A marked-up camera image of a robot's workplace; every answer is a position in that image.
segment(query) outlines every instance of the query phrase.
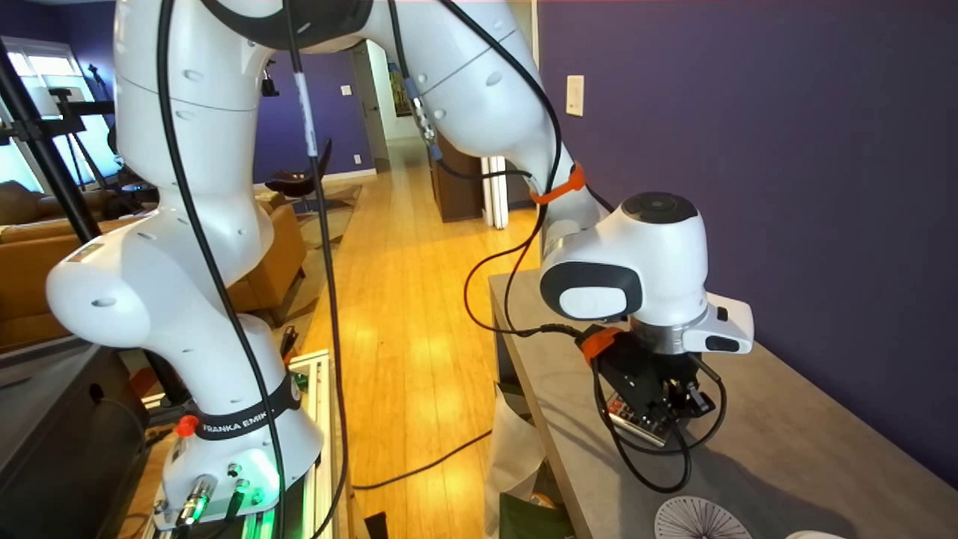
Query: wooden floor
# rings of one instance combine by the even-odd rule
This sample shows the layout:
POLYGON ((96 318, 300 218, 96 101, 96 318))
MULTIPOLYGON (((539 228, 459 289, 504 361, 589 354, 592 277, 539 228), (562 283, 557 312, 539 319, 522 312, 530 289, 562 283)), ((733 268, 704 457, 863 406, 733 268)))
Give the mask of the wooden floor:
MULTIPOLYGON (((505 230, 483 218, 444 222, 421 150, 388 150, 388 171, 364 185, 336 248, 354 486, 399 477, 490 432, 493 337, 471 324, 462 289, 471 267, 522 242, 532 218, 519 209, 505 230)), ((508 264, 490 264, 474 283, 486 319, 486 274, 508 264)), ((333 348, 327 292, 300 351, 322 348, 333 348)), ((388 539, 474 539, 486 531, 486 457, 489 439, 354 501, 364 519, 387 514, 388 539)))

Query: purple wall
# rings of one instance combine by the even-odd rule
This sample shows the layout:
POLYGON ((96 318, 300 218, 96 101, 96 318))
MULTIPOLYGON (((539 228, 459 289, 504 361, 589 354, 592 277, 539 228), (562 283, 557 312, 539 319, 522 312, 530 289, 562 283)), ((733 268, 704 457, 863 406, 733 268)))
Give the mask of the purple wall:
MULTIPOLYGON (((68 42, 84 72, 96 66, 107 90, 113 86, 110 2, 47 8, 16 0, 4 6, 0 32, 68 42)), ((367 165, 370 150, 355 101, 358 92, 337 92, 340 84, 354 84, 351 56, 306 56, 301 63, 310 81, 318 137, 321 143, 336 137, 330 171, 355 171, 354 155, 361 155, 367 165)), ((273 78, 282 96, 263 98, 261 105, 254 180, 270 180, 276 171, 300 171, 306 165, 301 119, 288 53, 276 56, 273 78)))
MULTIPOLYGON (((367 165, 370 150, 361 129, 358 90, 354 84, 354 66, 348 53, 301 56, 301 72, 310 90, 318 143, 333 137, 330 171, 355 171, 354 153, 367 165)), ((297 101, 297 84, 288 53, 276 53, 270 75, 278 96, 261 101, 257 159, 254 177, 270 180, 276 171, 306 168, 306 141, 297 101)))
POLYGON ((958 486, 958 2, 541 2, 541 51, 595 189, 688 195, 709 286, 958 486))
POLYGON ((4 0, 0 32, 4 35, 66 42, 66 27, 60 24, 56 8, 37 6, 37 2, 28 2, 28 0, 4 0))

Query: table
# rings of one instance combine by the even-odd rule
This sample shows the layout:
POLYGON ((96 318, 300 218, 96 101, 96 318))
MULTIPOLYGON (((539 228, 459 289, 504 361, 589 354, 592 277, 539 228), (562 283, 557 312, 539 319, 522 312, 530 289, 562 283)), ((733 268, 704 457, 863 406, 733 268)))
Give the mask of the table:
MULTIPOLYGON (((504 319, 505 274, 490 277, 504 319)), ((541 300, 535 273, 511 286, 514 327, 559 319, 541 300)), ((519 375, 545 457, 557 477, 575 532, 652 536, 655 508, 673 495, 644 487, 616 456, 592 400, 589 367, 569 334, 499 334, 499 367, 519 375)), ((722 432, 691 453, 680 495, 731 508, 755 539, 792 531, 842 536, 953 539, 958 490, 788 367, 765 348, 749 357, 706 357, 728 387, 722 432)), ((647 477, 673 483, 677 457, 635 457, 647 477)))

